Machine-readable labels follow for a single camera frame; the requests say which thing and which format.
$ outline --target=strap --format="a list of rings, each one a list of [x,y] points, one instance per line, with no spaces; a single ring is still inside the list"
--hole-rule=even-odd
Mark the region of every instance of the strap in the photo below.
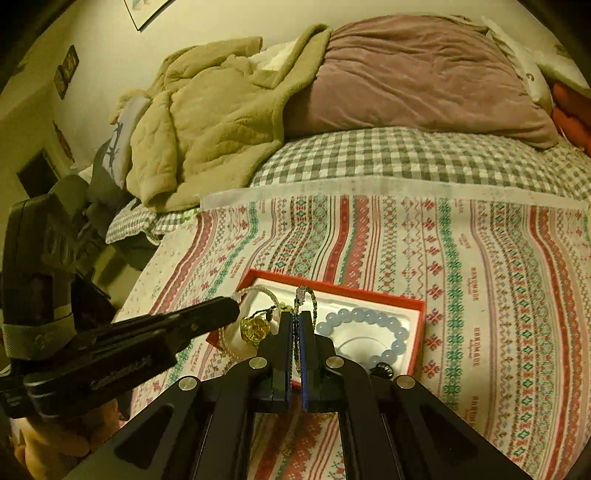
[[[63,348],[76,335],[72,307],[70,313],[44,325],[2,324],[4,347],[9,358],[45,360]]]

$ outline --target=beaded bracelet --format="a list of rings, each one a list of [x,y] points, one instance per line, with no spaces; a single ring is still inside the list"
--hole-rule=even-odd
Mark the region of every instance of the beaded bracelet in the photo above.
[[[333,328],[338,327],[342,323],[350,322],[367,323],[369,325],[376,324],[380,327],[386,327],[395,336],[395,340],[393,341],[390,348],[386,348],[386,350],[381,352],[380,355],[372,355],[369,361],[366,364],[363,364],[366,369],[372,369],[381,362],[386,363],[387,365],[393,365],[396,361],[396,358],[399,355],[404,354],[407,349],[405,342],[409,337],[408,330],[402,326],[396,315],[389,315],[386,312],[379,312],[374,309],[357,307],[351,311],[347,309],[340,309],[338,313],[329,313],[326,316],[326,321],[320,322],[316,326],[316,332],[319,335],[330,336]],[[367,337],[349,338],[341,345],[335,346],[336,354],[346,357],[346,355],[342,353],[342,348],[347,343],[362,338]]]
[[[297,315],[300,312],[300,306],[304,304],[306,300],[306,293],[310,295],[312,299],[312,328],[316,330],[316,319],[318,317],[318,302],[316,301],[316,295],[314,294],[314,290],[310,287],[306,287],[302,285],[298,287],[295,291],[295,299],[294,299],[294,318],[297,320]],[[295,370],[301,376],[301,361],[300,361],[300,328],[299,324],[296,323],[294,325],[294,360],[295,360]]]

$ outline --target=metal screw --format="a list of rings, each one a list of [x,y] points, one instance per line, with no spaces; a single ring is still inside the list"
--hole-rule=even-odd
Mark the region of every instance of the metal screw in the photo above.
[[[181,378],[181,381],[178,383],[178,387],[184,391],[192,390],[196,386],[197,386],[197,380],[195,380],[193,377]]]
[[[417,381],[410,375],[400,375],[399,377],[396,377],[396,383],[400,388],[410,390],[411,388],[414,388]]]
[[[326,359],[326,366],[328,368],[341,368],[345,361],[339,356],[330,356]]]
[[[255,370],[259,368],[265,368],[267,366],[267,359],[261,356],[256,356],[255,358],[251,358],[251,361],[248,362],[248,365],[250,365],[251,368],[254,368]]]

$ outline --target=stuffed toy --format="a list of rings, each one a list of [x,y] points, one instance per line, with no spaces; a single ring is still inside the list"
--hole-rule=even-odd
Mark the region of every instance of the stuffed toy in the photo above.
[[[21,465],[35,480],[60,480],[119,430],[119,412],[117,401],[112,400],[59,423],[41,417],[14,422],[21,435],[21,441],[15,442]]]

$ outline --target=gray cloth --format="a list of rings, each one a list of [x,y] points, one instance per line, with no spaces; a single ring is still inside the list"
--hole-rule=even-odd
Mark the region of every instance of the gray cloth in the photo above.
[[[106,205],[115,215],[133,198],[133,195],[120,188],[103,166],[103,158],[109,143],[110,141],[107,141],[102,144],[95,155],[92,180],[88,187],[88,200],[91,203],[98,202]]]
[[[250,186],[380,175],[487,184],[591,199],[591,162],[565,140],[538,151],[496,135],[429,133],[405,127],[334,132],[286,143]]]
[[[150,106],[150,99],[134,95],[119,114],[109,147],[103,156],[103,168],[120,189],[125,189],[125,179],[131,169],[131,134]]]
[[[84,210],[88,205],[88,184],[78,175],[66,175],[49,191],[56,195],[77,231],[86,223]]]
[[[113,221],[114,216],[113,212],[99,202],[91,203],[86,209],[86,217],[103,239],[106,238],[109,225]]]
[[[112,244],[145,233],[150,242],[159,245],[165,234],[174,232],[179,225],[195,218],[200,211],[201,208],[195,207],[182,212],[155,213],[138,199],[134,199],[119,211],[109,225],[106,243]]]

